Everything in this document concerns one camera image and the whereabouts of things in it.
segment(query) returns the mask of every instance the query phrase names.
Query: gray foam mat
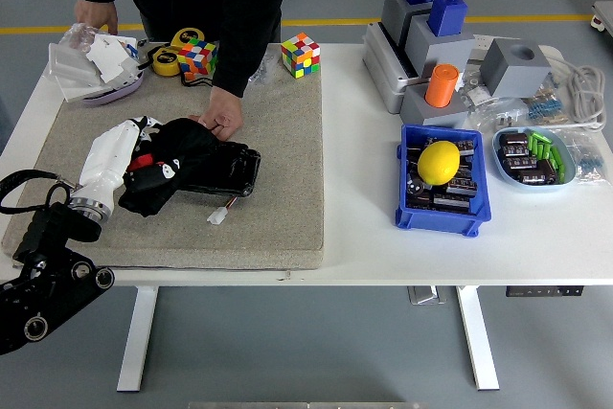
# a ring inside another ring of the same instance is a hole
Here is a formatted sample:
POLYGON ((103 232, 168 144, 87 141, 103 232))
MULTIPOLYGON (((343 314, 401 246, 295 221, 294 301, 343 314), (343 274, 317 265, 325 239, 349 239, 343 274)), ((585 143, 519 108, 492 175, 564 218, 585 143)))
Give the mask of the gray foam mat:
MULTIPOLYGON (((227 197, 178 192, 157 216, 135 215, 118 206, 94 243, 68 247, 112 267, 226 270, 314 269, 323 257, 324 187, 319 73, 294 79, 273 61, 266 84, 250 83, 242 100, 244 127, 233 141, 261 154, 256 187, 240 198, 223 223, 207 217, 227 197)), ((36 168, 77 181, 93 140, 126 119, 148 115, 160 122, 200 114, 210 88, 187 88, 179 78, 146 72, 132 95, 100 107, 65 103, 36 168)), ((20 206, 44 202, 50 181, 27 184, 20 206)), ((115 202, 123 187, 115 192, 115 202)), ((32 218, 17 215, 3 240, 13 254, 32 218)))

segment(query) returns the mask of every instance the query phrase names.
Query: yellow floor line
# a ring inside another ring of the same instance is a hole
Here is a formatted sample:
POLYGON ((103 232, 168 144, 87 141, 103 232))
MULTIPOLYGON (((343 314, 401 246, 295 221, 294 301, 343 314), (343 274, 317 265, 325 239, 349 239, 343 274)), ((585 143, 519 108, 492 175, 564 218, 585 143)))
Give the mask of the yellow floor line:
MULTIPOLYGON (((319 27, 319 26, 365 26, 380 21, 381 18, 347 18, 347 19, 286 19, 282 22, 286 27, 319 27)), ((541 23, 589 21, 591 14, 533 14, 510 16, 468 16, 466 23, 541 23)), ((20 34, 62 34, 70 26, 31 26, 19 28, 0 28, 0 35, 20 34)), ((121 24, 120 31, 142 31, 142 24, 121 24)))

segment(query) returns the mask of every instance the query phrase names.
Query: person's hand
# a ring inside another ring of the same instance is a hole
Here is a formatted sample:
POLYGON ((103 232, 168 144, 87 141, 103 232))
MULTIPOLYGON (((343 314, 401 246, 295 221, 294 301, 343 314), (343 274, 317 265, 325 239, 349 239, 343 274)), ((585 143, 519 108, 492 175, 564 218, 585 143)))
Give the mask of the person's hand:
POLYGON ((211 130, 219 141, 227 141, 242 127, 240 98, 214 86, 209 107, 200 116, 191 116, 211 130))
POLYGON ((85 23, 96 29, 106 25, 109 34, 117 35, 118 20, 114 2, 78 0, 75 4, 75 17, 78 23, 85 23))

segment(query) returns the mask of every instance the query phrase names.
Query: table leg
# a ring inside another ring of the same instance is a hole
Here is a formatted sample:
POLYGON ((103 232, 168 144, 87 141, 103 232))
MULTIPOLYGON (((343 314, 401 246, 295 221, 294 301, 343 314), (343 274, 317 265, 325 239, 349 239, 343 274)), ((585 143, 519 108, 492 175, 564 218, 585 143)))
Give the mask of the table leg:
POLYGON ((138 392, 141 389, 151 322, 155 312, 157 286, 136 287, 138 293, 134 303, 130 332, 125 344, 124 362, 117 384, 118 392, 138 392))
POLYGON ((488 332, 483 320, 477 287, 479 286, 456 286, 466 341, 470 351, 472 372, 475 375, 478 390, 499 390, 500 386, 489 348, 488 332))

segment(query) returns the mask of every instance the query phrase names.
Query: rubik's cube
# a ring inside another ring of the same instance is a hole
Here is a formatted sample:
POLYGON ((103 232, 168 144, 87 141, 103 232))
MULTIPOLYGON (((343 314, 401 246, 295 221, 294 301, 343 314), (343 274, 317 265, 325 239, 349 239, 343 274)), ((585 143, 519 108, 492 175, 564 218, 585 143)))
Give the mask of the rubik's cube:
POLYGON ((281 44, 284 65, 295 79, 319 71, 319 45, 305 33, 286 40, 281 44))
POLYGON ((197 74, 209 75, 215 70, 217 63, 217 47, 215 44, 191 39, 177 56, 181 72, 186 80, 195 80, 197 74))

